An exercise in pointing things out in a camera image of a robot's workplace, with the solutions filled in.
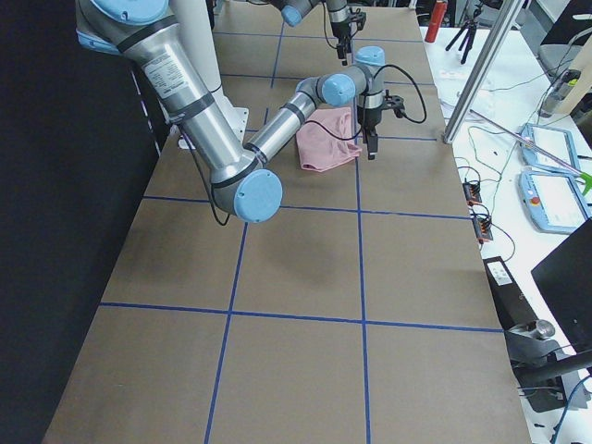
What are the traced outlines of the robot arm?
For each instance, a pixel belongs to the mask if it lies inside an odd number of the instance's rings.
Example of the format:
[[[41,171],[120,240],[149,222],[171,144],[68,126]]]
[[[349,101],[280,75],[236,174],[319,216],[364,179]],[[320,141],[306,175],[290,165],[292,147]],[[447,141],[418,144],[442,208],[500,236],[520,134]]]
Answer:
[[[230,123],[231,105],[221,90],[211,22],[200,1],[79,1],[80,44],[124,56],[144,72],[170,120],[193,151],[214,211],[260,223],[278,210],[283,195],[269,161],[296,132],[311,122],[320,105],[357,105],[368,153],[377,151],[376,126],[386,110],[404,117],[399,96],[384,86],[385,54],[378,46],[358,51],[352,37],[366,15],[344,1],[327,2],[327,14],[343,70],[302,80],[295,94],[250,140]]]
[[[324,18],[329,20],[331,32],[337,39],[330,43],[326,26],[323,26],[327,44],[333,48],[343,66],[348,65],[348,55],[352,53],[352,39],[357,31],[362,31],[366,22],[366,13],[361,8],[353,9],[345,0],[271,0],[271,6],[277,9],[283,21],[291,27],[298,26],[318,5],[324,8]]]

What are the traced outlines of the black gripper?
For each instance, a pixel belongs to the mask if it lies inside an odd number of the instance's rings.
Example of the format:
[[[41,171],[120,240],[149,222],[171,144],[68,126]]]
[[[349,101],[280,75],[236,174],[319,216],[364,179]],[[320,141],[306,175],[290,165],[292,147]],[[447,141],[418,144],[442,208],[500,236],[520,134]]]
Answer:
[[[376,126],[381,122],[384,111],[393,111],[396,118],[402,118],[404,99],[389,92],[363,93],[357,97],[357,120],[363,130],[369,160],[375,160],[378,153]]]
[[[352,25],[357,31],[361,31],[366,22],[366,13],[361,8],[353,9],[351,6],[330,6],[328,17],[333,36],[338,40],[336,46],[338,59],[342,65],[347,65],[350,53],[349,42],[353,36]]]

